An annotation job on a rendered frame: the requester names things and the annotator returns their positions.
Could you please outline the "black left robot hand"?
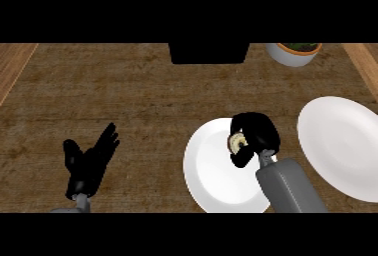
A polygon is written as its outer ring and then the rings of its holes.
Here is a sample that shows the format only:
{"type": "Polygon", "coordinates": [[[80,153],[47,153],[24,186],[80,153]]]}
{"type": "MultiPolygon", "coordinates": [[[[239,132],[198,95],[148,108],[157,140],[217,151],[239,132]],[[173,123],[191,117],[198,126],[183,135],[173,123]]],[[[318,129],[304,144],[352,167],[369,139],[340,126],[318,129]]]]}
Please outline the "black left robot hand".
{"type": "Polygon", "coordinates": [[[74,140],[64,141],[65,167],[70,172],[65,196],[70,200],[80,194],[92,197],[98,192],[107,166],[120,145],[115,128],[115,124],[111,123],[87,151],[81,150],[74,140]]]}

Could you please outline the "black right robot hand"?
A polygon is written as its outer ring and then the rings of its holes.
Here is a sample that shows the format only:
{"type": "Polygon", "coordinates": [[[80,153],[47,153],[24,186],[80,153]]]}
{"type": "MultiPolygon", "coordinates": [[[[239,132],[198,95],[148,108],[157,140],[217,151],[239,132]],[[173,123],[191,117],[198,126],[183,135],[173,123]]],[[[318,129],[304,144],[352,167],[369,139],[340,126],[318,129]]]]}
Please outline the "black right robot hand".
{"type": "Polygon", "coordinates": [[[272,120],[263,113],[236,114],[231,123],[231,135],[236,133],[242,133],[247,145],[239,148],[236,154],[231,154],[234,165],[244,168],[254,155],[259,155],[259,162],[266,166],[281,146],[279,133],[272,120]]]}

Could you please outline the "pale cupcake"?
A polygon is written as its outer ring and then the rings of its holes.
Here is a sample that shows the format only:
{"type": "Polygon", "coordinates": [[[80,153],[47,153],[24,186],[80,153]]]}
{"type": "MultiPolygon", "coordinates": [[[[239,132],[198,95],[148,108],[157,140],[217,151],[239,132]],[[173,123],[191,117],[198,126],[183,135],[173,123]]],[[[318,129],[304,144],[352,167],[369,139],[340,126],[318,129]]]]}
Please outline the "pale cupcake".
{"type": "Polygon", "coordinates": [[[238,154],[242,147],[248,145],[247,138],[242,132],[236,132],[229,136],[228,147],[232,154],[238,154]]]}

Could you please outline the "white round plate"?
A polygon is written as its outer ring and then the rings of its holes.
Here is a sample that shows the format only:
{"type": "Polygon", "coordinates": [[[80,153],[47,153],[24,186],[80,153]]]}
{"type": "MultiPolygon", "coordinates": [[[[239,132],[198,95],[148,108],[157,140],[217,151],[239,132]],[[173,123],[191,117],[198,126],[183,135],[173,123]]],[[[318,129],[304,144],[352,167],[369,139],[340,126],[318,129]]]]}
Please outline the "white round plate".
{"type": "Polygon", "coordinates": [[[353,100],[319,97],[300,111],[297,133],[325,181],[355,199],[378,203],[378,115],[353,100]]]}
{"type": "Polygon", "coordinates": [[[192,134],[183,157],[183,174],[192,198],[207,213],[263,213],[270,202],[256,172],[259,156],[244,168],[231,160],[231,118],[208,121],[192,134]]]}

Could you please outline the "white potted plant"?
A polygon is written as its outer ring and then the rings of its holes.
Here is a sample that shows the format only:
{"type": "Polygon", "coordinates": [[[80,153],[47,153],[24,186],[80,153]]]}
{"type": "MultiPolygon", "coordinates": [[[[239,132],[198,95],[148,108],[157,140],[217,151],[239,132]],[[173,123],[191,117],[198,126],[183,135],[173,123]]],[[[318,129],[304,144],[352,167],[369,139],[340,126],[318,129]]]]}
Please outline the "white potted plant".
{"type": "Polygon", "coordinates": [[[288,67],[303,67],[313,60],[322,49],[322,44],[318,43],[312,51],[303,52],[288,48],[282,43],[267,43],[266,50],[272,59],[288,67]]]}

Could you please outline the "black box appliance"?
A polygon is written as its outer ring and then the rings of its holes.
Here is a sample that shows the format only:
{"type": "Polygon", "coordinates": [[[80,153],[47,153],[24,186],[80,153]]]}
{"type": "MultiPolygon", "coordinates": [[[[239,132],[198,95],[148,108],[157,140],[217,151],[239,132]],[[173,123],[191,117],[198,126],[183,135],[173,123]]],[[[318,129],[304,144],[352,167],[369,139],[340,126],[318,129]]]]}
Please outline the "black box appliance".
{"type": "Polygon", "coordinates": [[[170,43],[174,64],[239,64],[245,60],[250,44],[236,43],[170,43]]]}

